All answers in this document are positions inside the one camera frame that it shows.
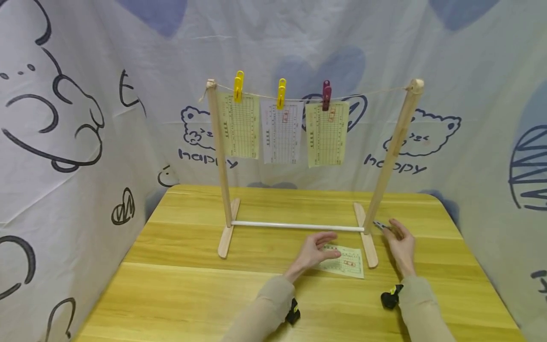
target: hand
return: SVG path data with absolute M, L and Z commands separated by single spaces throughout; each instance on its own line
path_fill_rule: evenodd
M 291 283 L 294 282 L 306 270 L 317 266 L 321 261 L 339 258 L 342 254 L 336 250 L 322 250 L 323 246 L 335 240 L 338 235 L 333 231 L 322 231 L 308 235 L 300 253 L 289 269 L 283 274 Z
M 390 219 L 389 223 L 395 226 L 401 235 L 401 239 L 399 240 L 389 229 L 382 230 L 389 242 L 391 254 L 397 262 L 397 268 L 399 268 L 403 278 L 416 275 L 416 271 L 414 270 L 414 245 L 416 240 L 414 236 L 396 219 Z

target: clothespin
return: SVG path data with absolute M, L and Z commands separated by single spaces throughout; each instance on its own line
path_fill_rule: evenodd
M 285 85 L 287 80 L 284 78 L 279 79 L 279 84 L 277 86 L 277 110 L 280 111 L 285 105 Z
M 325 80 L 323 82 L 323 111 L 326 112 L 329 110 L 330 106 L 330 94 L 332 93 L 332 88 L 330 87 L 330 81 Z
M 243 79 L 245 77 L 245 74 L 239 70 L 236 73 L 236 77 L 234 78 L 234 101 L 237 103 L 241 102 L 241 98 L 243 97 Z

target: white crossbar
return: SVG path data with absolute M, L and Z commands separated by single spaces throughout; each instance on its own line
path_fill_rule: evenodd
M 248 226 L 253 226 L 253 227 L 267 227 L 267 228 L 297 228 L 297 229 L 315 229 L 315 230 L 365 231 L 365 229 L 363 227 L 346 227 L 344 225 L 323 225 L 323 224 L 232 221 L 232 225 L 248 225 Z

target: white paper slip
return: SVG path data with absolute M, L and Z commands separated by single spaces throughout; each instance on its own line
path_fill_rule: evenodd
M 348 248 L 337 245 L 325 245 L 324 250 L 338 250 L 342 254 L 338 259 L 321 262 L 314 267 L 317 270 L 331 272 L 348 277 L 365 279 L 363 272 L 363 255 L 358 248 Z
M 300 156 L 303 102 L 286 102 L 277 110 L 276 100 L 260 100 L 264 163 L 296 164 Z
M 349 114 L 349 102 L 331 102 L 328 111 L 323 111 L 322 103 L 306 105 L 309 167 L 342 165 Z
M 237 103 L 233 94 L 225 92 L 218 92 L 217 98 L 226 154 L 257 159 L 260 101 L 256 96 L 244 94 Z

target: curtain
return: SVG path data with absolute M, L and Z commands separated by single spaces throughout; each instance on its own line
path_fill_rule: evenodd
M 228 157 L 231 186 L 443 203 L 524 335 L 547 334 L 547 2 L 0 0 L 0 336 L 75 333 L 163 192 L 218 184 L 206 80 L 350 103 L 341 166 Z

